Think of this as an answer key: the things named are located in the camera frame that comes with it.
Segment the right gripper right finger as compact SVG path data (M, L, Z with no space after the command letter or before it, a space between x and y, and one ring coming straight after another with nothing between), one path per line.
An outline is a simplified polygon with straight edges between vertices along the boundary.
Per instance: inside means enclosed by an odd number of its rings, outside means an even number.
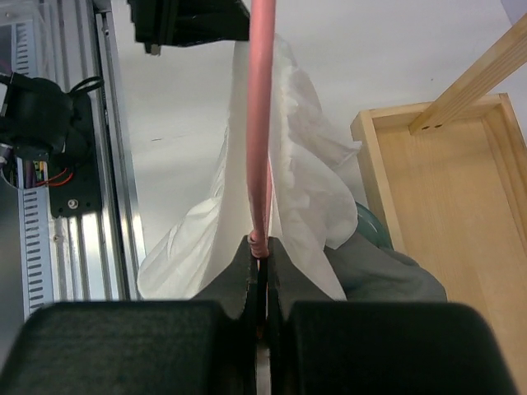
M457 303L331 300L268 243L273 394L515 394L491 328Z

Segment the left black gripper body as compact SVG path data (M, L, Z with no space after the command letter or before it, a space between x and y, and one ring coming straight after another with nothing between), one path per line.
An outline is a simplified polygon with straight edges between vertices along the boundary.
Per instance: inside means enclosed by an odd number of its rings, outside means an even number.
M218 41L247 41L250 12L236 0L129 1L135 41L146 53Z

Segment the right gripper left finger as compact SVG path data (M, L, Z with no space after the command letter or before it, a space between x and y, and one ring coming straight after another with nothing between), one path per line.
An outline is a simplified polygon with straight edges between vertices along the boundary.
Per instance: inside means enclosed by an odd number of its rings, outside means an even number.
M39 309L1 372L4 394L253 394L258 271L246 240L191 300Z

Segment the grey dress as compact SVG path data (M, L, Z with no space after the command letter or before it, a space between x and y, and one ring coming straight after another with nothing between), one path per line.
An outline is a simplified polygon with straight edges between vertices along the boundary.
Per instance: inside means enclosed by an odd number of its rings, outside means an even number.
M349 301L447 301L444 286L415 260L379 248L358 233L324 253Z

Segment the pink hanger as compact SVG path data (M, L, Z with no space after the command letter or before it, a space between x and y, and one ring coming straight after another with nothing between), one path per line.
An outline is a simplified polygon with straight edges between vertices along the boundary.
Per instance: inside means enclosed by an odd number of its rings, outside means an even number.
M276 3L253 1L250 10L250 55L247 88L246 181L253 230L252 255L267 258L272 176L268 162L273 40Z

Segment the white pleated blouse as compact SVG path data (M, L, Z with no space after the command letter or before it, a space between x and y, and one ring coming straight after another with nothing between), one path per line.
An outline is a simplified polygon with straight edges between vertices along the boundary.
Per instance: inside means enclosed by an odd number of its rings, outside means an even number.
M246 171L246 95L250 46L234 46L229 116L208 197L190 208L143 260L142 298L187 300L224 271L252 230ZM338 168L360 143L324 116L315 88L288 43L273 46L269 159L273 193L269 234L295 267L327 296L345 294L325 248L343 245L357 228L355 199Z

